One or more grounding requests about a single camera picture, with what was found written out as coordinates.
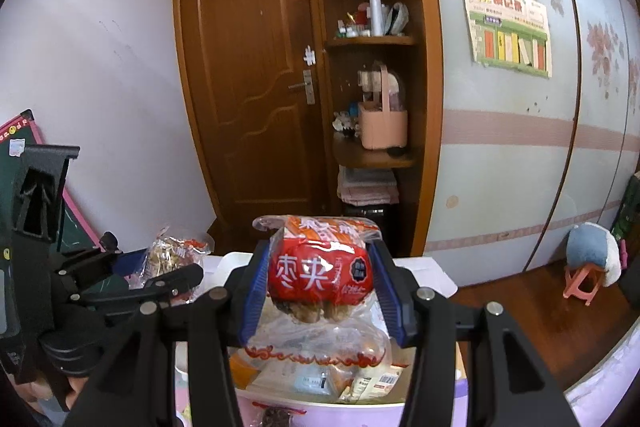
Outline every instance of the green chalkboard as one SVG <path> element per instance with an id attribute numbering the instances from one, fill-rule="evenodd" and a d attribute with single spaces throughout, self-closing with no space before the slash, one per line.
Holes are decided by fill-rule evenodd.
<path id="1" fill-rule="evenodd" d="M 11 206 L 14 193 L 14 177 L 20 165 L 18 156 L 10 156 L 12 140 L 24 140 L 25 145 L 40 143 L 40 134 L 33 121 L 31 111 L 25 111 L 6 124 L 0 126 L 0 223 L 5 230 L 11 226 Z M 81 224 L 82 218 L 73 211 L 73 203 L 65 198 L 65 222 L 62 233 L 62 251 L 90 248 L 96 245 L 90 232 Z"/>

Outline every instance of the door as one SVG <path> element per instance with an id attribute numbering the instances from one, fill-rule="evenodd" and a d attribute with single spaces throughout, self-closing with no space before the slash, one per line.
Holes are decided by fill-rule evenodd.
<path id="1" fill-rule="evenodd" d="M 325 213 L 320 98 L 305 62 L 309 0 L 180 0 L 180 16 L 226 249 L 253 249 L 251 223 L 262 214 Z"/>

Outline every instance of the blue gripper pad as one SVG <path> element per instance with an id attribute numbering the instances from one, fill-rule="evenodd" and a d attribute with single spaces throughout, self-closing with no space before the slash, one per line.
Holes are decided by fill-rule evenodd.
<path id="1" fill-rule="evenodd" d="M 236 290 L 241 298 L 241 317 L 238 340 L 245 346 L 258 328 L 262 306 L 267 295 L 267 275 L 269 267 L 269 241 L 260 241 L 251 261 L 244 269 L 241 282 Z"/>
<path id="2" fill-rule="evenodd" d="M 418 331 L 412 285 L 405 280 L 404 270 L 396 266 L 383 241 L 370 243 L 367 251 L 373 268 L 373 286 L 389 336 L 400 347 L 411 346 Z"/>

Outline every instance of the bolt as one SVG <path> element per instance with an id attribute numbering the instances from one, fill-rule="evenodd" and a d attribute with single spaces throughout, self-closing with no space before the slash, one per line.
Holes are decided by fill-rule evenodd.
<path id="1" fill-rule="evenodd" d="M 222 286 L 216 286 L 209 290 L 209 297 L 214 301 L 219 301 L 226 298 L 226 290 Z"/>
<path id="2" fill-rule="evenodd" d="M 143 315 L 153 315 L 156 313 L 158 305 L 155 302 L 147 301 L 140 305 L 140 313 Z"/>
<path id="3" fill-rule="evenodd" d="M 422 288 L 418 288 L 416 295 L 418 296 L 418 299 L 422 299 L 423 301 L 431 301 L 436 296 L 436 292 L 434 292 L 431 288 L 423 286 Z"/>
<path id="4" fill-rule="evenodd" d="M 504 308 L 502 307 L 502 304 L 500 304 L 500 302 L 491 301 L 489 304 L 487 304 L 486 310 L 492 315 L 502 315 Z"/>

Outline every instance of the poster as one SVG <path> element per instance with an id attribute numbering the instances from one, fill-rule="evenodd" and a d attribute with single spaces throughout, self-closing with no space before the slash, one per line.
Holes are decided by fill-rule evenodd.
<path id="1" fill-rule="evenodd" d="M 465 0 L 474 60 L 551 77 L 546 7 L 534 0 Z"/>

